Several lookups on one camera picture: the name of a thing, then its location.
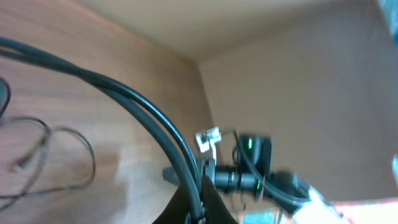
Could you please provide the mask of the black cable silver plug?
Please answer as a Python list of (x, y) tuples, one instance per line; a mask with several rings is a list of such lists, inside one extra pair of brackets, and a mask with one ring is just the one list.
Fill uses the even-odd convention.
[(0, 117), (3, 116), (5, 110), (11, 99), (11, 89), (8, 82), (1, 77), (1, 110), (0, 110)]

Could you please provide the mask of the black USB cable blue plug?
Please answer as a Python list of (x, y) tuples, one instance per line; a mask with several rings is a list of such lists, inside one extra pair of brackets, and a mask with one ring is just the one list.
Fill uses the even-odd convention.
[(85, 70), (62, 58), (15, 40), (1, 38), (1, 56), (78, 77), (121, 105), (146, 128), (165, 152), (179, 178), (180, 186), (187, 195), (191, 221), (199, 223), (203, 219), (200, 199), (201, 181), (193, 152), (178, 128), (151, 101), (117, 80)]

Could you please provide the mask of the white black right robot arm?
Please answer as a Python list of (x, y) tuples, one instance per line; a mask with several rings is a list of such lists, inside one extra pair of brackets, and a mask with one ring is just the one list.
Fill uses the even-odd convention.
[(235, 223), (219, 193), (252, 194), (255, 200), (271, 200), (280, 213), (295, 223), (342, 223), (342, 216), (317, 189), (289, 170), (271, 171), (272, 141), (253, 133), (234, 134), (231, 166), (218, 165), (214, 158), (199, 159), (199, 176), (205, 179), (202, 223)]

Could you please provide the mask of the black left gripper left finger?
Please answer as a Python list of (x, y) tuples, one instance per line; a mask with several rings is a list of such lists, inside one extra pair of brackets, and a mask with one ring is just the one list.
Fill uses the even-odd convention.
[(163, 212), (153, 224), (186, 224), (189, 214), (189, 199), (182, 187), (178, 187)]

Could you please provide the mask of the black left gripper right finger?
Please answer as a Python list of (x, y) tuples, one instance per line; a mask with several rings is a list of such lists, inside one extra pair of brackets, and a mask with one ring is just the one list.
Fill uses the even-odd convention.
[(208, 176), (201, 178), (201, 199), (205, 209), (206, 224), (238, 224)]

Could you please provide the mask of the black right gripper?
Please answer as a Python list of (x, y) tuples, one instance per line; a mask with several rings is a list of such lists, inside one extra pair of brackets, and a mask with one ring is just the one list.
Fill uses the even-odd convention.
[(239, 189), (241, 174), (237, 167), (216, 165), (214, 159), (197, 159), (200, 177), (208, 176), (216, 189), (231, 192)]

